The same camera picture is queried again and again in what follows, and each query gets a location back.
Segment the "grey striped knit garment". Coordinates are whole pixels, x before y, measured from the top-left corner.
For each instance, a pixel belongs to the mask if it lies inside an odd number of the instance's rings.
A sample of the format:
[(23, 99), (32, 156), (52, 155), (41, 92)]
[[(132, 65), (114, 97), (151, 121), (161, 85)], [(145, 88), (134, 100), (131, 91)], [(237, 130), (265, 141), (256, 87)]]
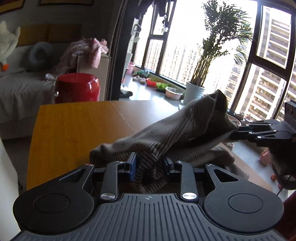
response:
[(99, 145), (90, 152), (89, 159), (96, 167), (104, 167), (110, 162), (126, 161), (135, 152), (140, 157), (131, 183), (136, 193), (155, 193), (166, 185), (161, 165), (164, 158), (193, 167), (213, 163), (248, 179), (249, 175), (227, 151), (214, 149), (237, 129), (227, 116), (226, 96), (217, 90), (133, 136)]

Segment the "pink clothes pile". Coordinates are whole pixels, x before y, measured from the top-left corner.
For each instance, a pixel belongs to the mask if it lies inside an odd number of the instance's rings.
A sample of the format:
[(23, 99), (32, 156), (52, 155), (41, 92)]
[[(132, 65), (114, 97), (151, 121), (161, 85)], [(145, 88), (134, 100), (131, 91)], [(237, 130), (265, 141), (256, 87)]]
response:
[(109, 51), (105, 39), (97, 40), (96, 38), (83, 38), (79, 41), (72, 42), (60, 57), (60, 61), (53, 72), (57, 78), (66, 74), (70, 69), (77, 66), (79, 55), (88, 56), (88, 65), (97, 68), (100, 63), (101, 54), (107, 54)]

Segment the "metal bowl planter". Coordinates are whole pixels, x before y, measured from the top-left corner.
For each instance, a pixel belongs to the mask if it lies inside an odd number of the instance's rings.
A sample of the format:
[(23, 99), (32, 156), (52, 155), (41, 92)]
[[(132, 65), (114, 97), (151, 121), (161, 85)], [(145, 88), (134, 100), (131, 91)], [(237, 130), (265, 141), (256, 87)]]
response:
[(166, 87), (166, 97), (173, 100), (180, 100), (183, 93), (172, 87)]

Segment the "pink plastic basin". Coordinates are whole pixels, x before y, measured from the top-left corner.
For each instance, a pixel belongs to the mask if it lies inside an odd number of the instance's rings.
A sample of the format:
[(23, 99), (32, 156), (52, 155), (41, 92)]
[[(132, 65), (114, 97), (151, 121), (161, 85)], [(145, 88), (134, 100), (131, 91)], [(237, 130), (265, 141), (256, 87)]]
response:
[(126, 75), (132, 75), (134, 67), (135, 64), (132, 61), (130, 61), (128, 68), (126, 70)]

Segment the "red round stool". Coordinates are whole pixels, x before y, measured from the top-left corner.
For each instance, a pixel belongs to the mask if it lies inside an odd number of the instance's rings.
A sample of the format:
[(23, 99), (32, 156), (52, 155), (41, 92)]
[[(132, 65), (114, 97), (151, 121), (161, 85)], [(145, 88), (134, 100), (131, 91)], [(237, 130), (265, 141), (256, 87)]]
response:
[(59, 76), (55, 83), (55, 104), (99, 101), (99, 95), (99, 80), (91, 74), (65, 74)]

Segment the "potted bamboo plant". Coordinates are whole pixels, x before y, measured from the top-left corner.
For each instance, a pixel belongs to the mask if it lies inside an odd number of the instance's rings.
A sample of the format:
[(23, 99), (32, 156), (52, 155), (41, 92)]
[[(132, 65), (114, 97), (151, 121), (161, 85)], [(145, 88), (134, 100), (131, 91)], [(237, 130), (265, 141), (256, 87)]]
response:
[(253, 37), (248, 14), (242, 8), (225, 1), (221, 4), (218, 1), (207, 1), (203, 3), (203, 11), (208, 37), (203, 39), (202, 54), (191, 80), (186, 84), (184, 105), (202, 97), (204, 82), (211, 63), (231, 52), (224, 48), (225, 43), (238, 42), (238, 46), (235, 48), (234, 62), (243, 64), (244, 61), (247, 61), (246, 45)]

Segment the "grey covered sofa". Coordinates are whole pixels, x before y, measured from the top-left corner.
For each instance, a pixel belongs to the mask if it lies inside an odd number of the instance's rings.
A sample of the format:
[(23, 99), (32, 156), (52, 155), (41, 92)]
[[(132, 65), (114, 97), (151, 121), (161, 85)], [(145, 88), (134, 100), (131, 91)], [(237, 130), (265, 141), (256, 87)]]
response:
[(1, 139), (22, 138), (33, 133), (39, 108), (53, 104), (55, 79), (46, 80), (52, 67), (28, 70), (29, 46), (17, 47), (8, 57), (10, 65), (1, 72)]

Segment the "white floor cleaner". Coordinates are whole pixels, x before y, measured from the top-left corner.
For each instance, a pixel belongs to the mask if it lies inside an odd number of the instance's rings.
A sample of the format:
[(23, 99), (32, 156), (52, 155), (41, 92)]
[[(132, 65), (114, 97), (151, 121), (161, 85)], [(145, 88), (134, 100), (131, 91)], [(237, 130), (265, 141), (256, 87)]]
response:
[(141, 31), (140, 25), (141, 24), (139, 23), (139, 20), (134, 19), (130, 40), (128, 42), (128, 48), (127, 48), (127, 53), (126, 53), (126, 58), (125, 58), (125, 66), (123, 69), (122, 81), (121, 81), (121, 86), (120, 86), (120, 94), (119, 94), (120, 98), (130, 98), (132, 96), (132, 91), (128, 90), (128, 86), (132, 80), (132, 75), (126, 75), (126, 70), (128, 68), (130, 61), (132, 61), (133, 46), (134, 46), (135, 42), (137, 42), (137, 37)]

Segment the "grey neck pillow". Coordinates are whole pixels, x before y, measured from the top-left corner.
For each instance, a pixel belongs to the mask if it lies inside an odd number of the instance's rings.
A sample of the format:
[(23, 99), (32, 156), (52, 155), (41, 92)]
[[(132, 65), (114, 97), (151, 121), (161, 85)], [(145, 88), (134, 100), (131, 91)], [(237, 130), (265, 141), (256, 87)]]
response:
[(47, 42), (34, 44), (27, 52), (27, 70), (40, 72), (49, 69), (52, 65), (53, 46)]

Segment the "dark curtain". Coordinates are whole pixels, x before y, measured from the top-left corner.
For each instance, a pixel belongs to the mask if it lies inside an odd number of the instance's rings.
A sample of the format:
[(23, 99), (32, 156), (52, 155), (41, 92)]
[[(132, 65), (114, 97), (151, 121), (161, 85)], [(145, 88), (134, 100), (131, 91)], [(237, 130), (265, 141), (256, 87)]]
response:
[(125, 59), (131, 38), (134, 18), (139, 1), (115, 1), (112, 19), (115, 20), (109, 48), (111, 57), (105, 91), (105, 100), (119, 100), (122, 76), (125, 70)]

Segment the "white plush goose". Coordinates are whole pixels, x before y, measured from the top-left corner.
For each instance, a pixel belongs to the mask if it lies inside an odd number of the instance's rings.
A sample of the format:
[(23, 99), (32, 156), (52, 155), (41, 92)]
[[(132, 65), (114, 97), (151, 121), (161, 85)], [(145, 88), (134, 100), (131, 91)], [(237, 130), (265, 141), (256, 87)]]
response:
[(7, 29), (7, 25), (5, 21), (1, 21), (0, 25), (1, 39), (0, 39), (0, 48), (1, 48), (1, 71), (7, 71), (9, 65), (7, 63), (7, 58), (12, 54), (14, 49), (16, 48), (19, 37), (21, 34), (21, 28), (17, 27), (15, 32), (10, 32)]

